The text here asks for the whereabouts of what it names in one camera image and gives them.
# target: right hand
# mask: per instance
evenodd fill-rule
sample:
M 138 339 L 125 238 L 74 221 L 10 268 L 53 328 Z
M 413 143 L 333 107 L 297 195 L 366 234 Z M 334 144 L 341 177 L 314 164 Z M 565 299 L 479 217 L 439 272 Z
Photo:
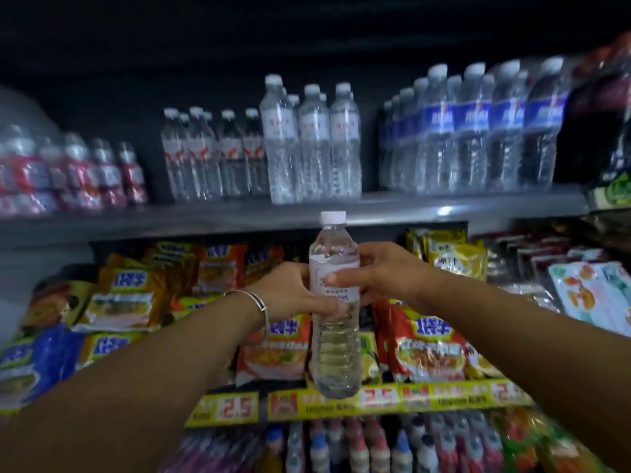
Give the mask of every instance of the right hand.
M 359 286 L 362 305 L 381 296 L 408 304 L 418 303 L 423 277 L 431 267 L 394 242 L 359 245 L 361 267 L 329 274 L 326 283 L 335 287 Z

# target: hand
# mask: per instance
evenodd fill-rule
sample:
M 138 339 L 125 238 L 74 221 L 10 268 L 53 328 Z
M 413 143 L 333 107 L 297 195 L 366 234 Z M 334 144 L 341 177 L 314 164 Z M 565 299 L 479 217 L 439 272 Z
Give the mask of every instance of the hand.
M 362 304 L 387 296 L 418 304 L 420 285 L 431 267 L 394 242 L 367 242 L 359 245 L 361 267 L 329 274 L 327 284 L 335 287 L 359 286 Z
M 268 306 L 273 324 L 301 313 L 317 313 L 325 317 L 341 317 L 348 305 L 337 297 L 311 293 L 309 266 L 305 263 L 283 262 L 276 269 L 246 290 L 257 294 Z

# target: forearm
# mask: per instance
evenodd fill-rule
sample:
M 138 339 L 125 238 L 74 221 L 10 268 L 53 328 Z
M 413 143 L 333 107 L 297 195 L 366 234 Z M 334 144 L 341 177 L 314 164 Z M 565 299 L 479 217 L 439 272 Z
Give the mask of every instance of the forearm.
M 417 302 L 615 467 L 631 421 L 631 341 L 474 279 L 440 270 L 428 277 Z
M 16 417 L 0 439 L 10 454 L 0 470 L 156 471 L 261 318 L 232 294 L 78 372 Z

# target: left hand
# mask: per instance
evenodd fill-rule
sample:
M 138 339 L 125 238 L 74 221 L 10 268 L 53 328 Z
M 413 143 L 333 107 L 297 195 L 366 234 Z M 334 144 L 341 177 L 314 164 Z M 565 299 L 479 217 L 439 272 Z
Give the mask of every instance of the left hand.
M 323 317 L 346 315 L 348 304 L 337 297 L 311 293 L 309 266 L 305 263 L 283 262 L 276 269 L 246 290 L 257 294 L 268 307 L 272 324 L 301 313 L 317 313 Z

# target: silver bracelet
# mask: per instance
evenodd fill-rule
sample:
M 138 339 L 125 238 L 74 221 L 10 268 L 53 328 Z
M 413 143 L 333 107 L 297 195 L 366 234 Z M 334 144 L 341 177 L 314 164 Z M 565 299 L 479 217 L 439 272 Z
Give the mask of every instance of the silver bracelet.
M 263 300 L 261 300 L 261 298 L 257 294 L 253 292 L 249 292 L 244 289 L 234 289 L 234 290 L 228 291 L 224 294 L 224 296 L 228 294 L 232 294 L 233 292 L 242 292 L 245 295 L 247 295 L 250 299 L 254 300 L 254 303 L 256 304 L 257 308 L 259 309 L 259 311 L 263 314 L 263 317 L 265 318 L 265 326 L 263 327 L 263 339 L 267 339 L 268 332 L 269 332 L 269 317 L 268 317 L 268 308 L 263 302 Z

